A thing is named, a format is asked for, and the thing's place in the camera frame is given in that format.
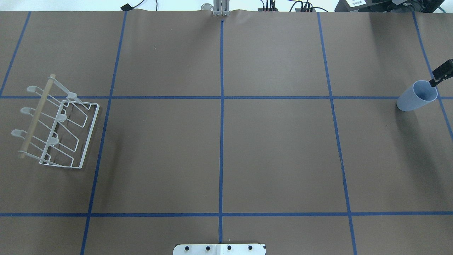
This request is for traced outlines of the aluminium frame post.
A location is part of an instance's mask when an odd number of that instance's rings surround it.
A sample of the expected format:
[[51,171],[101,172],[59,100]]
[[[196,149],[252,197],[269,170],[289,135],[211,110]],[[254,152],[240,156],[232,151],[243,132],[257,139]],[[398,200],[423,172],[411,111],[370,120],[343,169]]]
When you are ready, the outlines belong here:
[[213,15],[214,16],[230,16],[230,0],[214,0]]

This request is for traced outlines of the brown paper table cover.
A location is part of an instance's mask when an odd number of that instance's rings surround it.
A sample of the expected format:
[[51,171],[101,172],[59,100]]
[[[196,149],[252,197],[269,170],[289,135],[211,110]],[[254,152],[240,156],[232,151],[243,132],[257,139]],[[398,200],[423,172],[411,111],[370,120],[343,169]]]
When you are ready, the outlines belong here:
[[[1,12],[1,254],[452,254],[450,13]],[[81,169],[19,158],[28,86],[100,105]]]

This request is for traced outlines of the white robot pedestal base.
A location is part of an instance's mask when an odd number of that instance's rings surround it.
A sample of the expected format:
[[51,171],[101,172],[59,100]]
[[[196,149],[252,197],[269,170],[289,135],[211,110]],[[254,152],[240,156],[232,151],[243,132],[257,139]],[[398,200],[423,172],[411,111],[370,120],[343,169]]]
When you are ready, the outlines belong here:
[[177,245],[173,255],[266,255],[264,244],[186,244]]

